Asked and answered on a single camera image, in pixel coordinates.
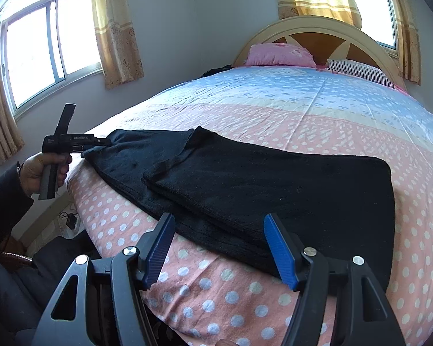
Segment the dark sleeved left forearm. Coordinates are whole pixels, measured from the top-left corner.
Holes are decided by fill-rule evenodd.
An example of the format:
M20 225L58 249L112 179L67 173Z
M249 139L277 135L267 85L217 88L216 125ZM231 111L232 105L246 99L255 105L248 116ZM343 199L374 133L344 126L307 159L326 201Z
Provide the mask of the dark sleeved left forearm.
M0 245L33 205L20 184L20 169L16 163L0 176Z

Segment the person's left hand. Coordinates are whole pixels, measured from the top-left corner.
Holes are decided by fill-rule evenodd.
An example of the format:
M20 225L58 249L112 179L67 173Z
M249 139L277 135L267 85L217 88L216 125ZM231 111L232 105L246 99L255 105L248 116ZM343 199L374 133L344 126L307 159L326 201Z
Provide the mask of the person's left hand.
M70 154L38 153L35 154L21 165L19 171L19 182L24 193L30 197L37 194L40 189L40 182L46 166L57 165L57 188L63 186L72 162Z

